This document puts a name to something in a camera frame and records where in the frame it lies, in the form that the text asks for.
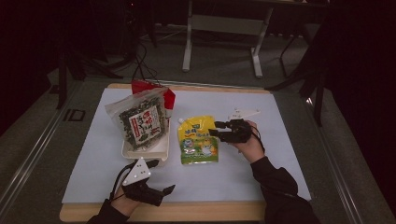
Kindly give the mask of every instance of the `snack bag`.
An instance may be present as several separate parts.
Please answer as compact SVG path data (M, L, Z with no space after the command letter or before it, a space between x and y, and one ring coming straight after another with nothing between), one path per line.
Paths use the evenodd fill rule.
M177 134L182 164L219 161L218 139L209 135L209 129L216 129L211 116L189 118L180 124Z
M163 88L163 85L159 84L159 83L153 83L147 80L132 80L131 82L131 86L132 86L132 93L136 94L139 93L141 91L146 91L146 90L152 90L154 88ZM167 119L171 118L172 116L172 111L173 111L173 107L175 104L175 94L168 89L164 94L163 94L163 99L165 100L164 106L165 106L165 116Z
M105 105L107 114L119 127L132 151L150 150L167 132L163 94L166 88L156 88L130 95L116 103Z

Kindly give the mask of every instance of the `wooden table edge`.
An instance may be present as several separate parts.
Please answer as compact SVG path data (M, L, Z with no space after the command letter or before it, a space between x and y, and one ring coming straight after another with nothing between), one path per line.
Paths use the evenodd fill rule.
M107 86L110 89L130 89L131 84L111 83ZM270 93L265 89L255 88L231 88L231 87L199 87L186 85L169 85L166 86L172 91L219 91L219 92L245 92L245 93Z
M64 203L60 220L63 222L88 221L98 214L101 206L101 203ZM160 207L142 203L129 220L136 222L260 221L264 220L265 206L264 201L162 203Z

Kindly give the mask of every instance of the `person's right hand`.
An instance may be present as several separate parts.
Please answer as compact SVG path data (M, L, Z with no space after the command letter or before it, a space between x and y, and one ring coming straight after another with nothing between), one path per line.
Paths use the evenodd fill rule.
M252 126L251 130L257 133L257 124L253 121L246 120ZM255 136L251 135L250 138L247 140L246 143L232 143L231 145L238 148L240 152L245 156L245 158L250 162L253 163L263 157L265 157L264 150L262 148L260 140L257 139Z

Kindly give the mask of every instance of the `person's left hand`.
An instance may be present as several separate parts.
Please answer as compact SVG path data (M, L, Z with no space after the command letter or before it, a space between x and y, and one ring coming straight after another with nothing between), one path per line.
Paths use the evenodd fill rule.
M119 212L123 213L125 216L130 217L131 214L136 209L136 207L139 206L139 204L141 204L141 202L129 199L123 194L124 191L122 190L121 185L119 185L119 188L117 189L117 192L114 195L115 200L111 202L111 206L113 206Z

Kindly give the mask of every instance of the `metal rail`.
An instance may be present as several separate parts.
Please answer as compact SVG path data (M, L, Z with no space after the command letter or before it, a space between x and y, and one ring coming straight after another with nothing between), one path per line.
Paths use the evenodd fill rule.
M327 141L326 135L323 132L322 129L320 129L317 126L317 123L315 119L312 116L312 108L313 107L312 101L308 99L307 101L307 111L310 114L309 118L312 119L312 122L314 123L317 128L316 130L318 131L318 134L320 136L320 141L322 142L322 145L324 146L324 151L326 153L326 158L328 161L328 164L330 166L330 174L332 175L332 179L334 181L335 187L337 188L338 194L340 196L341 202L344 205L346 215L349 218L349 222L353 224L361 224L363 223L361 214L359 212L358 207L355 204L355 200L351 195L349 186L347 185L347 182L344 179L344 176L341 173L341 170L338 166L337 161L335 160L334 155L332 154L332 148L330 147L329 142Z
M41 155L44 153L51 137L56 132L59 123L62 121L62 117L65 114L66 108L70 104L73 96L76 94L77 89L81 86L76 81L71 84L70 95L67 98L64 106L56 110L52 115L48 125L46 126L43 133L38 137L35 145L26 157L24 162L15 172L14 176L8 183L6 190L0 197L0 223L4 223L7 213L17 199L21 189L35 168L37 162L40 160Z

